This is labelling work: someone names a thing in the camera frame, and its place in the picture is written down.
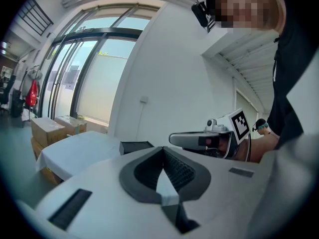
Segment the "white device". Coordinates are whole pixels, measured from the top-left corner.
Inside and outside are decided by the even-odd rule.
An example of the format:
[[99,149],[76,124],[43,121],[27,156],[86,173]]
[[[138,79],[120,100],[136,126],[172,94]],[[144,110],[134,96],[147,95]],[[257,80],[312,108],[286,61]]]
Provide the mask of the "white device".
[[[238,109],[216,120],[209,119],[204,131],[173,133],[169,136],[169,142],[199,154],[233,159],[239,144],[249,135],[250,129],[245,114],[242,109]],[[221,140],[228,140],[226,153],[218,151]],[[249,161],[250,144],[246,156],[246,161]]]

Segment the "person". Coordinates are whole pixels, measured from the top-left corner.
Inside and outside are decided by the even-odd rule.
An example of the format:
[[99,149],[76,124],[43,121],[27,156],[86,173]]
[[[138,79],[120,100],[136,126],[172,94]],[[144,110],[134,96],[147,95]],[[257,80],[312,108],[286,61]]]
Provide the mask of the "person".
[[[259,162],[270,150],[303,133],[287,94],[303,74],[318,47],[315,15],[317,0],[206,0],[209,14],[222,27],[241,27],[275,30],[279,37],[274,57],[274,101],[267,120],[270,134],[251,142],[252,162]],[[219,150],[224,153],[227,141],[221,140]],[[243,141],[236,159],[245,160],[248,141]]]
[[268,123],[264,119],[259,119],[256,121],[256,128],[253,128],[253,131],[257,131],[259,135],[268,135],[271,133]]

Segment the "white tablecloth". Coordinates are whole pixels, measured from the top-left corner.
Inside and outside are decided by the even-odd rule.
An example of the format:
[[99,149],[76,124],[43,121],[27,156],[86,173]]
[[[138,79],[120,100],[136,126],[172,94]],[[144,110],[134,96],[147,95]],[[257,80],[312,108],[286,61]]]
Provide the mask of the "white tablecloth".
[[35,169],[49,168],[62,180],[82,172],[90,165],[119,157],[120,141],[107,134],[89,131],[68,137],[43,149]]

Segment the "floor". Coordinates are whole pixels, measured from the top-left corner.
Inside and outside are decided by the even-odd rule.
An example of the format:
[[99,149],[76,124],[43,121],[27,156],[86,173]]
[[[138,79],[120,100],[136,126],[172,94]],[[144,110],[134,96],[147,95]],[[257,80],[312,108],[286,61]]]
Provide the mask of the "floor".
[[0,115],[0,171],[12,196],[34,208],[54,185],[35,172],[31,125],[21,125],[21,118]]

